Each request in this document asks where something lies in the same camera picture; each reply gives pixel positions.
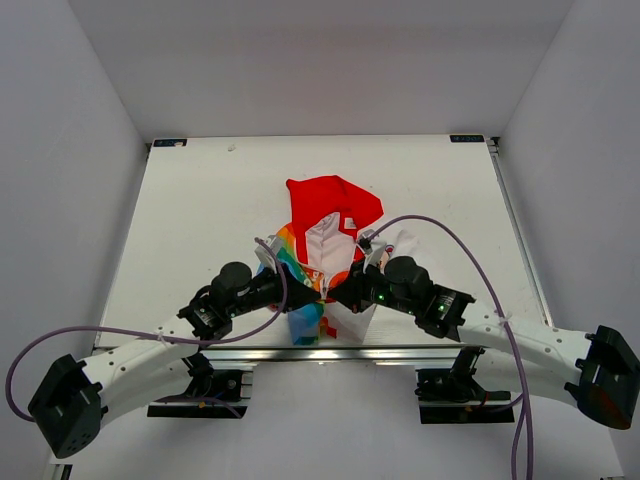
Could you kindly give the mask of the colourful red white kids jacket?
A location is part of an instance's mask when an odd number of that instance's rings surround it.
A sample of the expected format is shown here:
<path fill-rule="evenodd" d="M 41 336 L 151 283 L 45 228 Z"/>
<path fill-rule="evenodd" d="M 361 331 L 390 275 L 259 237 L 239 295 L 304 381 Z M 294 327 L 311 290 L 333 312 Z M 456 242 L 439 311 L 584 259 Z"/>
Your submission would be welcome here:
<path fill-rule="evenodd" d="M 296 280 L 321 295 L 286 315 L 291 341 L 306 346 L 328 337 L 363 343 L 376 307 L 356 312 L 330 299 L 329 290 L 366 258 L 357 241 L 382 224 L 382 202 L 336 175 L 289 179 L 286 187 L 291 219 L 272 237 L 271 249 Z"/>

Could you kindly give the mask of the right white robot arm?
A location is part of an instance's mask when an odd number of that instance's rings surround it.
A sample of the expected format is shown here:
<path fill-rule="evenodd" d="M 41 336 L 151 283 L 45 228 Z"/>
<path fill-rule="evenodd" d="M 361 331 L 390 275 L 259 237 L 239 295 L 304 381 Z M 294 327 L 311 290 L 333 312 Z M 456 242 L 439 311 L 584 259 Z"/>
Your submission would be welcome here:
<path fill-rule="evenodd" d="M 449 370 L 420 373 L 422 401 L 480 403 L 493 392 L 521 391 L 574 406 L 612 429 L 632 424 L 639 359 L 615 329 L 504 321 L 471 295 L 434 283 L 409 256 L 384 268 L 358 262 L 327 296 L 357 313 L 381 305 L 411 315 L 426 334 L 462 344 Z"/>

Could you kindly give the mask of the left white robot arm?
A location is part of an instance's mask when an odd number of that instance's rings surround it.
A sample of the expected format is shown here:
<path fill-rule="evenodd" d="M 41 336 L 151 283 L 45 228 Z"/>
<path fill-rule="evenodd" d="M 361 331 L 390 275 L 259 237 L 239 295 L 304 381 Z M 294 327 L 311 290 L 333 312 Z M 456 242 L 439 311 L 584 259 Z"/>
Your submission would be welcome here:
<path fill-rule="evenodd" d="M 52 453 L 68 458 L 132 410 L 164 397 L 205 396 L 212 377 L 201 344 L 223 339 L 235 317 L 273 305 L 295 310 L 320 297 L 288 268 L 253 274 L 241 262 L 228 263 L 151 334 L 81 360 L 70 354 L 55 360 L 28 411 Z"/>

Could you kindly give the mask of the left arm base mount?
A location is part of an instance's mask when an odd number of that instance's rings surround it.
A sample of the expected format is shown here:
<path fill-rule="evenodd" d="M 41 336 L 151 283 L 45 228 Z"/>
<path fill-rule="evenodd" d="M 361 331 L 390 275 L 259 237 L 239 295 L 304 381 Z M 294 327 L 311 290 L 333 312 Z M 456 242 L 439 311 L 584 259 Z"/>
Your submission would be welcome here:
<path fill-rule="evenodd" d="M 189 383 L 147 407 L 149 418 L 242 419 L 252 395 L 253 370 L 212 366 L 197 353 L 182 360 Z"/>

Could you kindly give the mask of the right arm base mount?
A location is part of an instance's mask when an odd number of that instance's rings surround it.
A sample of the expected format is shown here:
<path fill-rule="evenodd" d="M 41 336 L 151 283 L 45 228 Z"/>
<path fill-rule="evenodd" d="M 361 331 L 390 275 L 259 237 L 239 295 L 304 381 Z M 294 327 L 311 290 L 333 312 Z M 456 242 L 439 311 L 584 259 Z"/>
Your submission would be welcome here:
<path fill-rule="evenodd" d="M 447 368 L 416 371 L 416 395 L 422 425 L 507 424 L 514 422 L 508 391 L 486 390 L 475 379 L 481 347 L 463 347 Z"/>

